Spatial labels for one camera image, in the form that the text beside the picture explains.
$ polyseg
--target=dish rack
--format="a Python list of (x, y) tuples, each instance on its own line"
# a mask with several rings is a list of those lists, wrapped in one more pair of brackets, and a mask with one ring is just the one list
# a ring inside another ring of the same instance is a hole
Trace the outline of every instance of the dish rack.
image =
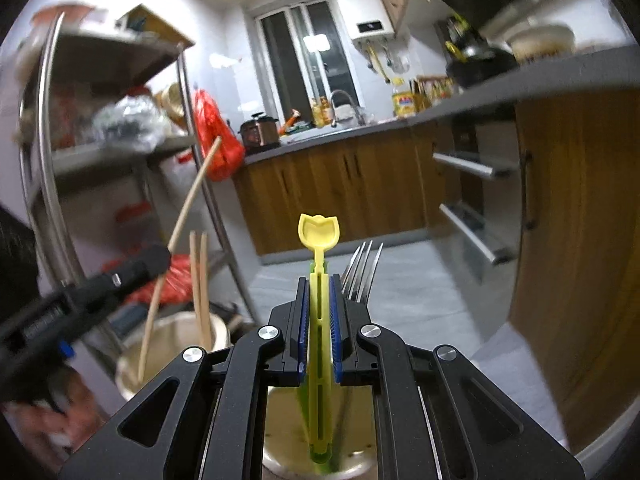
[[(85, 279), (62, 213), (62, 195), (133, 175), (144, 198), (153, 204), (146, 184), (149, 168), (189, 148), (198, 169), (203, 162), (193, 121), (184, 49), (124, 30), (104, 32), (69, 27), (63, 24), (63, 20), (64, 14), (61, 13), (51, 23), (39, 68), (33, 71), (20, 102), (21, 127), (27, 106), (34, 108), (33, 135), (29, 138), (23, 135), (20, 146), (22, 192), (36, 238), (38, 257), (52, 285), (77, 283)], [(145, 84), (174, 62), (188, 135), (168, 137), (148, 155), (95, 143), (52, 150), (49, 121), (52, 80), (56, 83), (90, 84), (121, 96), (127, 89)], [(250, 317), (258, 324), (259, 316), (240, 273), (208, 179), (204, 180), (202, 191), (221, 247), (209, 257), (209, 275), (228, 267)], [(116, 358), (123, 346), (110, 324), (104, 322), (97, 330), (101, 342), (111, 350), (108, 352), (110, 356)]]

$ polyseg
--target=red bag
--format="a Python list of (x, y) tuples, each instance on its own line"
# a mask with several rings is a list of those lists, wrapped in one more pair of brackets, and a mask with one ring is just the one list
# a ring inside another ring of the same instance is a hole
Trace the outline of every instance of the red bag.
[[(102, 266), (102, 270), (107, 272), (113, 267), (117, 267), (121, 262), (121, 260), (107, 262)], [(155, 287), (156, 280), (152, 280), (129, 294), (124, 303), (151, 303), (151, 296)], [(187, 303), (192, 299), (193, 288), (191, 286), (191, 261), (189, 255), (174, 254), (171, 257), (171, 267), (167, 271), (166, 280), (162, 286), (160, 305)]]
[[(213, 156), (213, 161), (207, 170), (207, 176), (215, 182), (225, 180), (242, 166), (244, 146), (229, 129), (220, 115), (218, 105), (205, 90), (196, 90), (194, 104), (194, 118), (202, 147), (202, 156), (207, 156), (216, 137), (222, 137), (222, 143), (218, 152)], [(190, 153), (182, 156), (178, 161), (184, 163), (191, 158)]]

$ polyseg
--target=wooden chopstick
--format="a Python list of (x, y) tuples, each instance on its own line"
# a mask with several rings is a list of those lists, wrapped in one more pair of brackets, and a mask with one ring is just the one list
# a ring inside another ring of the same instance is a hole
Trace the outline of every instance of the wooden chopstick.
[(203, 348), (211, 352), (213, 341), (211, 336), (211, 318), (209, 315), (209, 247), (207, 234), (200, 237), (200, 322), (202, 327)]
[(202, 331), (202, 314), (200, 313), (200, 275), (198, 273), (198, 247), (196, 244), (196, 231), (189, 234), (189, 262), (191, 264), (191, 290), (193, 291), (193, 310), (196, 313), (196, 325), (198, 327), (198, 340), (200, 346), (205, 347), (205, 337)]
[[(169, 239), (169, 243), (167, 244), (167, 249), (171, 254), (174, 254), (175, 247), (178, 243), (178, 239), (180, 238), (180, 234), (182, 233), (182, 229), (184, 228), (184, 223), (187, 219), (187, 215), (193, 205), (193, 200), (196, 197), (196, 193), (200, 188), (200, 184), (207, 173), (207, 169), (209, 168), (211, 162), (213, 161), (213, 156), (216, 154), (218, 149), (220, 148), (220, 142), (222, 142), (222, 137), (216, 137), (216, 140), (213, 142), (213, 146), (207, 153), (204, 162), (200, 168), (200, 171), (196, 175), (196, 179), (191, 184), (191, 189), (187, 193), (187, 198), (184, 200), (184, 204), (182, 205), (182, 209), (180, 210), (180, 214), (178, 215), (178, 219), (175, 223), (174, 232), (171, 234), (171, 238)], [(151, 333), (154, 327), (154, 321), (156, 319), (156, 314), (158, 313), (158, 306), (160, 305), (160, 294), (162, 293), (162, 288), (164, 287), (164, 281), (166, 280), (166, 273), (158, 278), (156, 281), (156, 286), (154, 287), (154, 293), (151, 296), (151, 303), (149, 304), (149, 312), (146, 314), (146, 322), (145, 322), (145, 335), (142, 338), (142, 348), (140, 349), (140, 360), (138, 361), (138, 383), (142, 384), (142, 378), (145, 375), (146, 368), (146, 356), (149, 353), (149, 341), (151, 339)]]

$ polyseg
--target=black tool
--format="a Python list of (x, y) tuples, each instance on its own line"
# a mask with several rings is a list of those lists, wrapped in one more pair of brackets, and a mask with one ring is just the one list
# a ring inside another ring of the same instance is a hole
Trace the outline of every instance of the black tool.
[[(334, 365), (372, 386), (383, 480), (579, 480), (578, 461), (451, 346), (405, 345), (331, 278)], [(268, 325), (187, 348), (65, 464), (62, 480), (257, 480), (268, 386), (300, 386), (308, 281)]]
[(47, 399), (47, 376), (73, 355), (71, 344), (170, 262), (166, 247), (149, 247), (109, 272), (60, 287), (2, 323), (0, 401)]

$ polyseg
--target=fork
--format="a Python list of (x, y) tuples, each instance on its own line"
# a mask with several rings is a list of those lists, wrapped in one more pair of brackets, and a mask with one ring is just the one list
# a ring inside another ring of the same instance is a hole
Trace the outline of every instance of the fork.
[(373, 283), (373, 277), (376, 273), (376, 267), (380, 260), (380, 253), (382, 252), (383, 245), (380, 243), (376, 256), (373, 258), (373, 261), (369, 266), (367, 277), (365, 278), (365, 270), (367, 267), (367, 261), (369, 260), (372, 244), (373, 240), (369, 240), (368, 244), (363, 242), (362, 245), (355, 250), (349, 264), (344, 269), (344, 272), (340, 277), (340, 282), (342, 283), (342, 294), (344, 297), (347, 300), (357, 301), (365, 306), (369, 303), (371, 284)]

